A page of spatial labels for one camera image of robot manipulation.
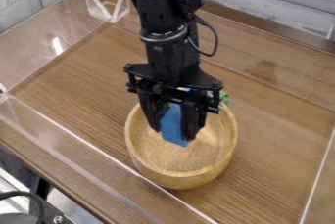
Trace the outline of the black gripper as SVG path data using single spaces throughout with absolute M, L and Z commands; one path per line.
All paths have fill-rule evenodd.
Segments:
M 223 82 L 200 68 L 197 29 L 164 33 L 140 32 L 148 61 L 128 64 L 129 90 L 140 96 L 140 105 L 150 128 L 161 131 L 160 120 L 169 104 L 181 105 L 183 136 L 192 141 L 205 125 L 207 113 L 220 112 Z

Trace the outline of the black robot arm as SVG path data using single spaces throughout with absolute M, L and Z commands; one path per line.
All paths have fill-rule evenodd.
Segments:
M 181 139 L 192 141 L 207 115 L 220 112 L 223 82 L 200 68 L 197 28 L 208 22 L 196 14 L 201 0 L 132 0 L 140 15 L 140 38 L 148 62 L 128 64 L 129 91 L 150 128 L 164 130 L 163 118 L 180 106 Z

